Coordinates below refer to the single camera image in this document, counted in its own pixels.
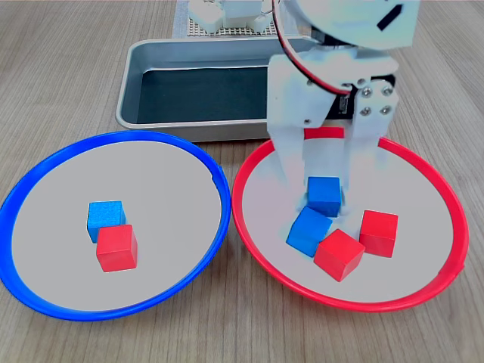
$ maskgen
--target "red wire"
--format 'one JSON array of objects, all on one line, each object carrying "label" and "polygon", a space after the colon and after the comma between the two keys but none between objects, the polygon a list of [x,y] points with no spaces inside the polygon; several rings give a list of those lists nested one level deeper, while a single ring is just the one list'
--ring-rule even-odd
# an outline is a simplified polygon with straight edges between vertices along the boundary
[{"label": "red wire", "polygon": [[276,29],[276,33],[278,34],[278,39],[279,42],[281,43],[281,47],[284,50],[284,53],[287,55],[287,57],[290,59],[290,61],[294,64],[294,66],[308,79],[315,83],[316,85],[320,86],[323,88],[325,91],[328,91],[330,93],[334,93],[337,95],[349,95],[351,91],[341,89],[341,88],[335,88],[332,85],[327,84],[325,81],[323,81],[321,78],[316,76],[313,72],[308,70],[306,67],[304,67],[301,62],[297,59],[295,56],[296,51],[294,51],[293,47],[290,45],[289,41],[285,38],[285,36],[281,33],[279,29],[279,19],[278,19],[278,12],[276,11],[276,7],[278,7],[278,1],[277,0],[272,0],[272,17],[274,19],[274,25]]}]

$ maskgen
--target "white robot part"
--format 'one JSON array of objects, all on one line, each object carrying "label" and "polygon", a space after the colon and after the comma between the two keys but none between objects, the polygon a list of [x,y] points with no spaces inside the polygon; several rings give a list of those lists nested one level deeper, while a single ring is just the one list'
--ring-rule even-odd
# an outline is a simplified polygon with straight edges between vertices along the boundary
[{"label": "white robot part", "polygon": [[188,16],[209,34],[245,27],[262,33],[272,22],[272,14],[262,12],[262,0],[190,0]]},{"label": "white robot part", "polygon": [[384,50],[410,47],[419,0],[288,0],[294,17],[342,42]]},{"label": "white robot part", "polygon": [[294,200],[303,200],[306,193],[304,129],[322,126],[336,96],[344,97],[354,106],[339,159],[344,202],[340,213],[348,214],[352,204],[351,165],[376,161],[379,140],[387,133],[399,100],[391,83],[398,64],[382,51],[411,45],[420,2],[287,1],[287,9],[299,23],[310,25],[320,42],[299,57],[279,30],[278,2],[272,0],[272,4],[278,38],[287,58],[276,55],[268,65],[267,128],[288,194]]},{"label": "white robot part", "polygon": [[[384,79],[374,78],[382,76],[381,70],[388,72],[383,73],[384,76],[392,74],[398,64],[388,54],[355,48],[336,51],[317,47],[302,53],[301,58],[321,69],[327,59],[330,63],[340,60],[345,67],[332,68],[332,77],[339,82],[347,82],[348,69],[360,70],[360,75],[349,72],[359,90],[355,96],[352,122],[346,127],[343,162],[338,175],[345,203],[350,205],[350,165],[357,156],[369,155],[371,160],[375,155],[378,141],[387,133],[398,103],[392,85]],[[284,55],[271,58],[268,65],[267,130],[286,177],[287,192],[297,209],[306,194],[304,129],[322,127],[335,99],[335,94],[309,82]]]}]

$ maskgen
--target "wooden table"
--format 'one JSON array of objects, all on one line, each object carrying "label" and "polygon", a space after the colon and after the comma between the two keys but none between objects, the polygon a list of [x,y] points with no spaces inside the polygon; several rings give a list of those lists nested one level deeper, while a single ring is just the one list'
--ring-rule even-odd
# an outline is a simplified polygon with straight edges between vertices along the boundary
[{"label": "wooden table", "polygon": [[[114,111],[128,47],[171,36],[175,2],[0,2],[0,198],[39,161],[121,129]],[[204,273],[164,303],[93,324],[57,321],[0,287],[0,362],[484,361],[484,3],[424,2],[400,63],[389,137],[429,160],[470,226],[467,267],[406,312],[355,314],[283,287],[233,223]],[[259,142],[203,145],[229,183]]]}]

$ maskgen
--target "blue rim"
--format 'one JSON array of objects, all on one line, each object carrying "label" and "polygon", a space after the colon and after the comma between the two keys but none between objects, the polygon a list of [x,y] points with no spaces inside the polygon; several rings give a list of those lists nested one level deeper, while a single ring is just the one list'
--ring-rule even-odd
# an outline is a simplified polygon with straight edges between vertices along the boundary
[{"label": "blue rim", "polygon": [[[179,147],[188,153],[198,158],[212,173],[212,179],[219,191],[220,200],[222,203],[222,217],[220,219],[219,229],[212,242],[209,250],[202,260],[198,263],[188,275],[179,281],[173,287],[164,291],[144,302],[140,302],[133,306],[121,309],[114,309],[102,312],[82,312],[78,310],[65,309],[45,301],[39,296],[35,295],[20,279],[15,268],[12,256],[12,235],[14,231],[15,221],[17,215],[22,207],[23,202],[29,195],[29,192],[48,172],[69,159],[92,150],[96,147],[115,144],[124,141],[157,141],[164,144],[171,144]],[[111,132],[108,134],[97,135],[85,140],[76,142],[57,153],[52,154],[47,159],[40,162],[37,166],[31,169],[25,176],[15,185],[10,194],[5,199],[2,208],[0,209],[0,279],[10,293],[15,296],[26,306],[52,318],[59,318],[71,321],[101,321],[108,319],[121,318],[123,316],[136,314],[145,309],[149,309],[156,304],[170,298],[177,292],[190,284],[205,267],[212,261],[213,257],[219,251],[223,240],[227,234],[228,223],[231,216],[231,195],[228,187],[227,179],[222,171],[222,168],[217,165],[215,160],[200,149],[198,146],[177,138],[175,136],[162,134],[159,132],[150,131],[121,131]]]}]

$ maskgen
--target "wooden block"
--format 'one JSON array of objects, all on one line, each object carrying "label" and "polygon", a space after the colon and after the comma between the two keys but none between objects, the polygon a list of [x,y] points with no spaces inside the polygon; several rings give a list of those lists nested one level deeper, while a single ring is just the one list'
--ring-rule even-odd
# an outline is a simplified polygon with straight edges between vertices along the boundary
[{"label": "wooden block", "polygon": [[341,282],[358,267],[364,251],[365,246],[337,229],[319,244],[315,264]]},{"label": "wooden block", "polygon": [[392,257],[398,221],[397,215],[365,210],[359,238],[360,243],[365,246],[365,252]]},{"label": "wooden block", "polygon": [[132,225],[100,228],[96,255],[104,272],[136,268],[138,242]]},{"label": "wooden block", "polygon": [[126,215],[120,201],[92,202],[89,204],[88,233],[93,244],[98,241],[100,228],[125,224]]},{"label": "wooden block", "polygon": [[287,244],[313,257],[332,223],[331,219],[306,206],[293,223],[287,237]]},{"label": "wooden block", "polygon": [[340,179],[310,176],[308,206],[326,217],[337,217],[341,207]]}]

